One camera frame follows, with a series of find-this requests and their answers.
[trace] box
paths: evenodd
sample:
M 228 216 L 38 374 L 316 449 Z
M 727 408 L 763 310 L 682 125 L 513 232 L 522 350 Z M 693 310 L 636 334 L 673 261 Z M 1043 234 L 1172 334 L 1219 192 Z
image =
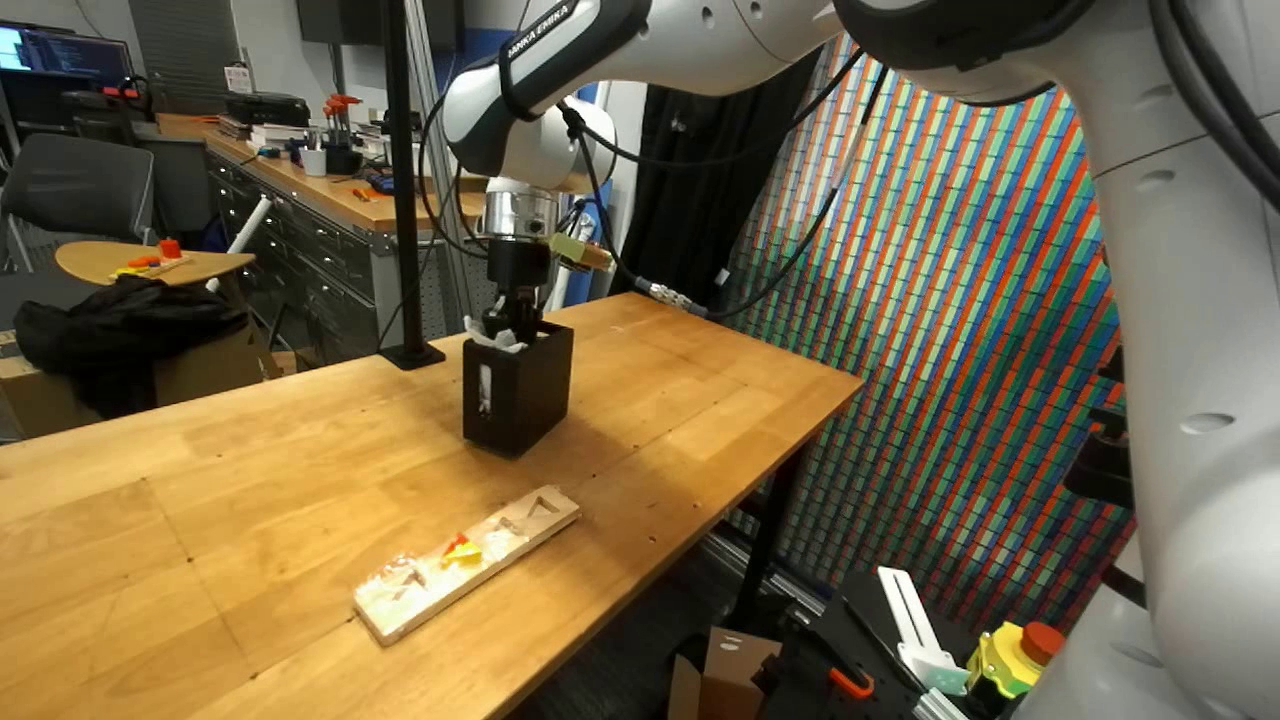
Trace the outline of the box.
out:
M 573 329 L 540 322 L 522 350 L 466 343 L 466 437 L 488 450 L 522 455 L 568 410 Z
M 191 397 L 257 383 L 271 374 L 254 322 L 223 332 L 186 354 L 153 367 L 155 402 L 182 402 Z M 86 408 L 64 374 L 33 367 L 12 332 L 0 332 L 0 438 L 30 438 L 102 419 Z
M 705 669 L 689 656 L 673 665 L 667 720 L 753 720 L 763 693 L 756 673 L 767 656 L 782 656 L 782 640 L 714 627 Z

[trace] cable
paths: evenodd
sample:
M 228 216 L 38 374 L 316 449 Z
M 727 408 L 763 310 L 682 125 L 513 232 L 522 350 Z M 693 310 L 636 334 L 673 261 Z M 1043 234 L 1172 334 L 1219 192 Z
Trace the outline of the cable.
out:
M 1219 52 L 1210 43 L 1210 37 L 1204 37 L 1198 12 L 1189 9 L 1189 0 L 1172 0 L 1172 16 L 1180 25 L 1180 37 L 1183 37 L 1189 52 L 1198 54 L 1198 64 L 1204 71 L 1204 82 L 1216 93 L 1216 100 L 1225 102 L 1225 110 L 1233 116 L 1233 125 L 1242 126 L 1250 149 L 1272 167 L 1272 176 L 1280 176 L 1276 140 L 1268 134 L 1268 126 L 1250 106 L 1242 82 L 1233 81 L 1233 71 L 1219 61 Z
M 87 33 L 102 37 L 98 19 L 87 16 L 86 0 L 75 0 L 75 12 L 86 16 Z
M 1189 39 L 1183 26 L 1176 19 L 1172 0 L 1147 0 L 1151 12 L 1151 26 L 1158 26 L 1158 48 L 1169 64 L 1169 74 L 1176 82 L 1176 93 L 1183 97 L 1183 102 L 1191 106 L 1191 116 L 1204 125 L 1204 131 L 1229 150 L 1229 160 L 1250 176 L 1250 182 L 1272 204 L 1280 208 L 1280 171 L 1272 171 L 1258 149 L 1250 143 L 1250 134 L 1242 134 L 1242 125 L 1233 116 L 1225 116 L 1219 102 L 1210 100 L 1204 82 L 1211 82 L 1210 74 L 1198 74 L 1191 54 L 1189 54 Z
M 415 283 L 429 274 L 424 254 L 429 254 L 429 250 L 415 254 Z M 377 332 L 377 343 L 373 343 L 377 350 L 383 347 L 383 339 L 388 339 L 388 332 L 397 329 L 402 310 L 403 310 L 403 301 L 397 301 L 393 316 L 388 316 L 383 329 Z
M 475 234 L 471 225 L 470 225 L 470 208 L 466 208 L 466 167 L 461 167 L 461 164 L 452 164 L 452 213 L 457 213 L 457 225 L 470 232 L 470 239 L 481 243 L 481 254 L 488 254 L 483 234 Z
M 592 149 L 587 149 L 587 125 L 573 110 L 573 106 L 559 106 L 565 118 L 568 118 L 568 131 L 587 164 L 587 181 L 592 181 L 592 201 L 595 201 L 595 213 L 602 213 L 602 243 L 606 250 L 612 254 L 612 272 L 623 274 L 623 278 L 636 278 L 628 268 L 623 268 L 623 254 L 617 250 L 612 243 L 612 216 L 606 208 L 606 192 L 602 192 L 602 171 L 595 171 L 595 160 L 592 160 Z
M 607 149 L 612 156 L 622 160 L 632 160 L 632 164 L 644 164 L 644 167 L 663 167 L 663 171 L 699 171 L 699 167 L 724 167 L 724 164 L 740 164 L 745 156 L 753 150 L 763 150 L 763 149 L 777 149 L 782 134 L 796 131 L 840 82 L 845 74 L 866 61 L 866 48 L 856 48 L 840 71 L 785 125 L 785 126 L 773 126 L 773 131 L 761 131 L 753 134 L 740 150 L 727 150 L 727 156 L 714 156 L 714 160 L 663 160 L 663 156 L 641 156 L 641 150 L 628 150 L 622 143 L 612 143 L 607 134 L 583 126 L 602 149 Z
M 714 310 L 714 318 L 732 318 L 732 316 L 756 308 L 763 294 L 773 294 L 773 292 L 791 274 L 791 268 L 796 268 L 799 254 L 811 246 L 815 232 L 823 229 L 823 221 L 830 221 L 831 208 L 836 208 L 840 189 L 845 189 L 849 176 L 853 176 L 853 160 L 856 160 L 860 149 L 866 149 L 866 134 L 867 134 L 872 110 L 875 110 L 875 102 L 879 102 L 883 81 L 889 81 L 889 69 L 879 64 L 875 82 L 872 82 L 872 97 L 867 97 L 867 102 L 866 102 L 866 110 L 860 110 L 856 140 L 849 143 L 849 156 L 845 156 L 845 176 L 840 176 L 840 182 L 830 189 L 830 194 L 823 194 L 819 213 L 811 216 L 799 246 L 787 254 L 787 265 L 785 265 L 761 292 L 753 292 L 753 294 L 740 301 L 737 308 Z
M 531 2 L 531 0 L 525 0 L 525 9 L 522 9 L 522 19 L 515 19 L 515 37 L 525 33 L 525 19 L 530 19 L 530 2 Z
M 429 143 L 431 143 L 431 125 L 438 125 L 438 116 L 440 116 L 440 106 L 445 106 L 445 93 L 438 97 L 438 102 L 431 102 L 431 110 L 429 110 L 429 118 L 419 125 L 419 131 L 415 131 L 415 160 L 419 160 L 419 167 L 429 167 Z M 440 213 L 438 213 L 438 204 L 431 204 L 431 192 L 429 192 L 429 171 L 424 176 L 415 176 L 415 194 L 419 194 L 419 204 L 424 204 L 424 213 L 429 213 L 429 221 L 431 221 L 431 232 L 447 243 L 447 246 L 457 246 L 457 250 L 466 250 L 466 254 L 471 254 L 471 261 L 483 261 L 488 250 L 483 250 L 483 243 L 481 246 L 470 246 L 466 239 L 457 239 L 457 234 L 447 234 L 445 232 L 445 225 L 440 225 Z

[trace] bag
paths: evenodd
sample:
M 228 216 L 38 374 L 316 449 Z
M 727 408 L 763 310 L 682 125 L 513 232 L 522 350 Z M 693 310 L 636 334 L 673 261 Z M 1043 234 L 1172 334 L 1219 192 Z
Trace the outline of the bag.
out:
M 12 318 L 22 350 L 70 374 L 75 399 L 102 415 L 155 408 L 153 362 L 233 329 L 244 329 L 244 310 L 223 294 L 141 274 L 120 274 L 75 308 L 30 301 Z

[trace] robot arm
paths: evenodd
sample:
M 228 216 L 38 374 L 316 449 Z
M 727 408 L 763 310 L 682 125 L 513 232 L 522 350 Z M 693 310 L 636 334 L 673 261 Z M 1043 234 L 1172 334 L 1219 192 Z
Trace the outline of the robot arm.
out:
M 496 64 L 457 74 L 445 134 L 470 171 L 559 189 L 582 171 L 582 149 L 554 102 L 576 86 L 644 81 L 727 97 L 831 37 L 830 0 L 559 0 Z
M 1276 715 L 1280 9 L 1272 0 L 836 0 L 917 82 L 1074 93 L 1114 265 L 1147 607 L 1100 593 L 1019 715 Z M 1225 71 L 1191 48 L 1211 33 Z

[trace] colorful curtain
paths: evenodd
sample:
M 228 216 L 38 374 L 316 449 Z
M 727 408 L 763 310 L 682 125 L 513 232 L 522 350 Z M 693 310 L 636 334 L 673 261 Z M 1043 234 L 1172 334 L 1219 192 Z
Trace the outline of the colorful curtain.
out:
M 815 82 L 853 48 L 823 54 Z M 1130 512 L 1064 491 L 1097 372 L 1119 347 L 1087 149 L 1064 93 L 964 106 L 875 64 L 787 140 L 737 250 L 756 294 L 840 189 L 815 243 L 737 329 L 866 374 L 785 531 L 799 574 L 909 566 L 927 607 L 1074 622 Z

